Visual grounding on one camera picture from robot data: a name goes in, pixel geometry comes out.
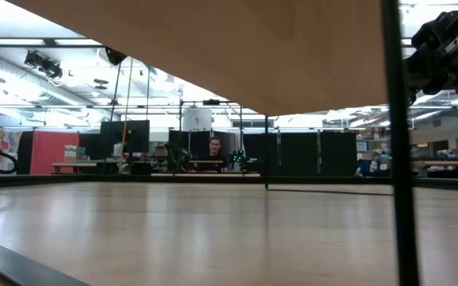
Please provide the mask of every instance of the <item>ceiling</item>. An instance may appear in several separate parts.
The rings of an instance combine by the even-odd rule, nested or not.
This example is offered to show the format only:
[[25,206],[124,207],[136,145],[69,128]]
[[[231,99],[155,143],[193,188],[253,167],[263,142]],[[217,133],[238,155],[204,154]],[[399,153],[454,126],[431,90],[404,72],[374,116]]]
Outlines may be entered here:
[[[444,10],[458,10],[457,0],[436,0],[436,1],[419,1],[419,0],[403,0],[401,4],[401,16],[402,16],[402,28],[405,40],[403,43],[405,56],[410,55],[413,52],[412,48],[407,48],[406,45],[409,43],[406,39],[412,36],[425,21],[428,21],[436,17],[441,11]],[[55,39],[81,39],[85,38],[78,33],[61,27],[60,25],[54,24],[42,17],[23,10],[11,4],[9,2],[0,0],[0,40],[1,38],[55,38]],[[163,114],[170,117],[176,118],[180,96],[183,96],[183,100],[205,100],[205,99],[223,99],[212,92],[191,84],[178,77],[169,75],[158,68],[147,68],[147,63],[143,63],[139,60],[133,60],[127,58],[122,62],[121,73],[118,81],[118,90],[116,90],[116,82],[118,78],[118,69],[109,63],[107,60],[106,53],[103,46],[94,41],[90,41],[89,45],[84,44],[70,44],[67,48],[61,45],[54,47],[46,46],[41,47],[33,45],[21,45],[14,44],[7,41],[7,44],[1,44],[0,42],[0,60],[4,61],[5,64],[10,64],[15,67],[16,70],[12,69],[15,76],[23,79],[29,79],[34,81],[40,79],[45,81],[47,78],[41,72],[37,70],[29,70],[29,67],[24,64],[24,60],[28,51],[37,51],[44,57],[50,58],[60,63],[63,68],[64,76],[59,80],[52,80],[50,83],[45,83],[48,90],[57,91],[56,94],[63,94],[74,102],[80,102],[79,104],[85,105],[107,105],[115,96],[120,104],[126,104],[126,96],[130,88],[130,105],[154,105],[150,107],[149,112],[155,114]],[[97,90],[95,87],[98,85],[93,80],[103,79],[108,82],[104,84],[106,90]],[[98,91],[99,95],[94,96],[93,91]],[[416,107],[419,106],[447,106],[450,104],[457,104],[458,95],[443,91],[437,96],[422,97],[422,94],[418,95],[418,102]],[[33,101],[26,101],[25,96],[22,97],[19,103],[22,104],[36,104]],[[49,96],[48,101],[45,103],[55,104],[70,104],[65,103],[61,96]],[[224,114],[227,118],[237,118],[238,107],[231,107],[223,109],[223,111],[214,109],[214,113],[218,113],[219,116]],[[103,120],[108,118],[107,110],[98,110],[99,116],[94,120]],[[143,109],[130,109],[128,110],[129,119],[141,119]],[[430,114],[433,111],[430,109],[413,109],[410,111],[411,118],[418,118],[424,114]],[[452,110],[442,110],[439,113],[432,114],[430,116],[441,116],[453,112]],[[117,109],[115,111],[117,115],[125,114],[124,109]],[[254,111],[245,109],[244,114],[256,114]],[[338,111],[325,111],[316,113],[313,115],[323,114],[324,120],[339,120],[341,117],[345,118],[348,126],[386,126],[387,119],[387,108],[386,106],[375,106],[374,108],[352,108]],[[83,117],[82,114],[73,114],[72,117],[79,118]]]

